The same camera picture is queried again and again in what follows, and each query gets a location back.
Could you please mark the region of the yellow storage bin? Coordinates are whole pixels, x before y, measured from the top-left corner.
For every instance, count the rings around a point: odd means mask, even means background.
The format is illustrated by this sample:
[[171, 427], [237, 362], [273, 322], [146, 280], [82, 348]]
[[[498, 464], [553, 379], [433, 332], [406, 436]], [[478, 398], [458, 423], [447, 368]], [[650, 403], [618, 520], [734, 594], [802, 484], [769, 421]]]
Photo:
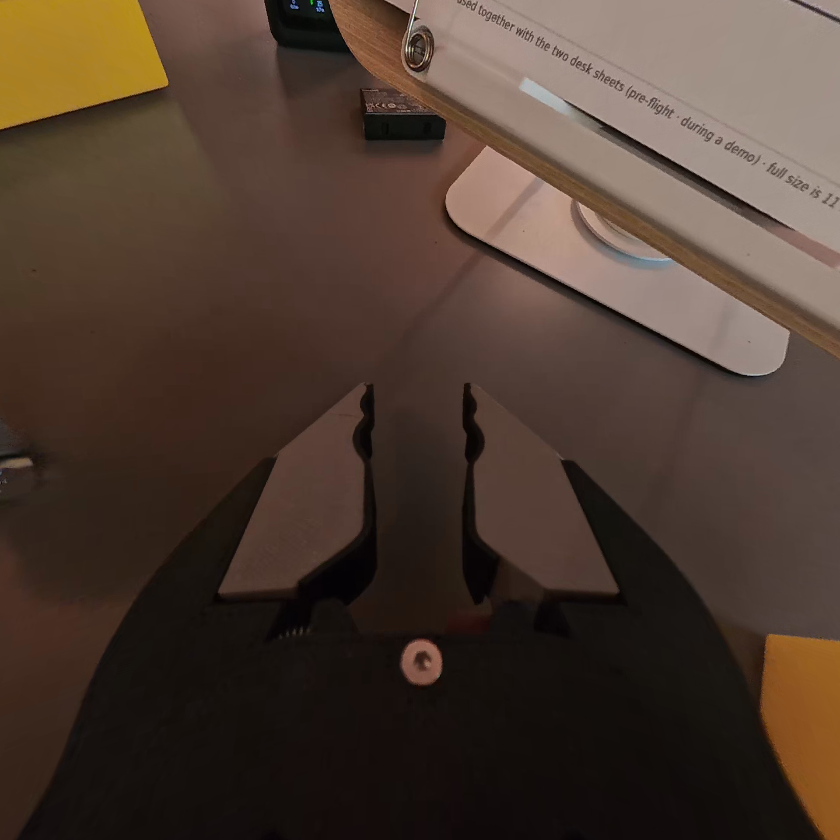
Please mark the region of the yellow storage bin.
[[764, 726], [823, 838], [839, 838], [839, 642], [770, 634], [760, 696]]
[[137, 1], [2, 1], [1, 129], [168, 86]]

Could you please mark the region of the black charging case with screen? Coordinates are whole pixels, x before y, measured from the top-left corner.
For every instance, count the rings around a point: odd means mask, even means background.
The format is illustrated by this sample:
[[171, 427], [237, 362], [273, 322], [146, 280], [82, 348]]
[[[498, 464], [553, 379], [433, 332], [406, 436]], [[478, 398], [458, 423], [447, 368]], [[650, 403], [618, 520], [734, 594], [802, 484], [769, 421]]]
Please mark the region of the black charging case with screen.
[[279, 46], [349, 53], [329, 1], [265, 1], [269, 30]]

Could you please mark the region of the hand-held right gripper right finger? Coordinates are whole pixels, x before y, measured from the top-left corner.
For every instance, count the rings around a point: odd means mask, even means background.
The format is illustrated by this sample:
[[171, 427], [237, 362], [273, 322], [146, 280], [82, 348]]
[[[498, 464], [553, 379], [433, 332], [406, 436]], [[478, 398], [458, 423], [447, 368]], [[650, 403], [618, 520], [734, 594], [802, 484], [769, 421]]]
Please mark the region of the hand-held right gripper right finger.
[[473, 603], [614, 602], [561, 456], [485, 390], [463, 394], [463, 571]]

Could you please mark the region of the printed instruction sheet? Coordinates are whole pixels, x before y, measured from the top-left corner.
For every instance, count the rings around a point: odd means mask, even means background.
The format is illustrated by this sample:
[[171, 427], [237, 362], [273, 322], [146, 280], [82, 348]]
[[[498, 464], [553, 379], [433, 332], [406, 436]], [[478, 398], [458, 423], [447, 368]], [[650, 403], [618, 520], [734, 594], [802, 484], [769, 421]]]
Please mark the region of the printed instruction sheet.
[[420, 2], [473, 50], [837, 249], [838, 2]]

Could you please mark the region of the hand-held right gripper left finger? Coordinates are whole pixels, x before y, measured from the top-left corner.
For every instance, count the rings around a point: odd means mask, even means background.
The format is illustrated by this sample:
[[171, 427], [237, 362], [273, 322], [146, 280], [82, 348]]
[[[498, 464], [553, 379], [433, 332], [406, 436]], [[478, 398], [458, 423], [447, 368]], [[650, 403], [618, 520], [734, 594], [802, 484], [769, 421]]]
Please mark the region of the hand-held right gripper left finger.
[[361, 383], [275, 456], [218, 589], [228, 602], [336, 599], [375, 576], [375, 399]]

